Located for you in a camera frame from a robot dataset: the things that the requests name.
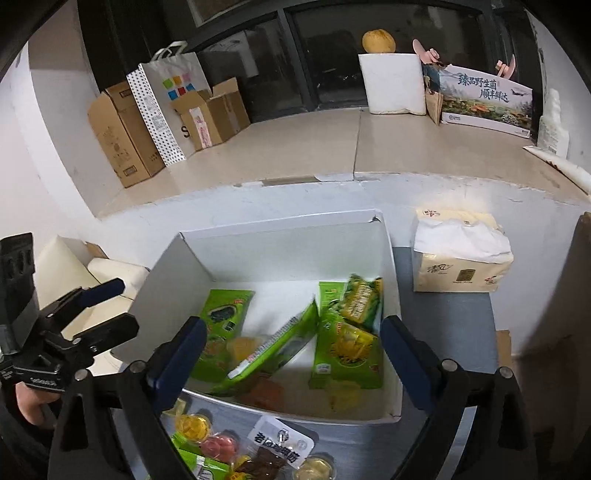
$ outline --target white shopping bag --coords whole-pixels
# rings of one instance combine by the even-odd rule
[[[158,50],[150,63],[140,63],[127,75],[139,111],[167,166],[195,152],[189,131],[171,106],[172,100],[190,90],[211,93],[197,55],[182,53],[186,47],[185,41],[172,42]]]

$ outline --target white cardboard box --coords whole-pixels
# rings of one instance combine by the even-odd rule
[[[179,233],[150,272],[131,307],[138,336],[113,349],[125,363],[147,360],[190,315],[198,315],[211,288],[255,290],[242,334],[272,334],[318,295],[320,280],[346,281],[351,273],[384,279],[384,317],[400,315],[392,245],[381,212],[361,210],[221,226]],[[331,412],[323,390],[308,387],[316,348],[312,339],[272,380],[285,389],[283,418],[328,423],[398,421],[402,385],[387,357],[384,386],[363,390],[363,404]],[[229,408],[263,411],[186,391]]]

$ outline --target yellow fruit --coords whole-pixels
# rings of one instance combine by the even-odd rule
[[[361,40],[367,53],[394,53],[396,42],[385,30],[370,30],[363,35]]]

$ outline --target white plastic bottle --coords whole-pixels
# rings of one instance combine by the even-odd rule
[[[560,124],[560,98],[558,91],[548,90],[544,114],[540,117],[538,147],[561,158],[569,151],[569,133]]]

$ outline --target blue tablecloth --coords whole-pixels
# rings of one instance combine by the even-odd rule
[[[415,293],[411,249],[394,248],[402,320],[419,340],[427,342],[439,358],[453,358],[464,369],[494,372],[497,366],[495,322],[485,293]],[[216,430],[233,430],[245,437],[258,420],[252,413],[206,403],[189,405],[189,411],[208,411]],[[439,475],[451,478],[470,430],[473,410],[466,410],[450,455]],[[394,424],[334,426],[305,423],[317,437],[315,452],[326,452],[336,462],[338,480],[387,480],[397,470],[425,421],[407,395],[402,419]],[[135,450],[121,412],[115,415],[119,437],[137,480],[147,473]],[[165,424],[167,429],[172,425]]]

